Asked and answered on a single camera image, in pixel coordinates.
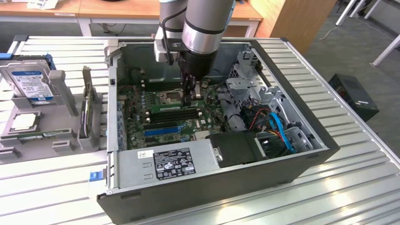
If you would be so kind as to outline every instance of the floor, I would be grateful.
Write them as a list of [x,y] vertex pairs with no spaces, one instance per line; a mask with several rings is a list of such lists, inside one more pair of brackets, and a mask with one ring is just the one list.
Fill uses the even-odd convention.
[[[318,40],[335,27],[334,22],[339,14],[335,14],[334,11],[335,9],[317,33],[305,58],[326,80],[334,73],[353,75],[358,78],[379,108],[378,114],[367,121],[367,125],[400,156],[400,139],[397,138],[397,134],[400,134],[400,120],[397,120],[400,112],[400,52],[393,51],[378,67],[369,64],[394,37],[390,37],[369,21],[349,18],[323,40]],[[122,25],[117,24],[109,29],[118,33]],[[127,24],[119,35],[149,36],[155,30],[157,25]],[[78,26],[69,23],[1,22],[0,31],[0,52],[6,51],[15,34],[79,36]],[[103,34],[102,28],[97,24],[91,24],[91,34],[94,36],[111,35]]]

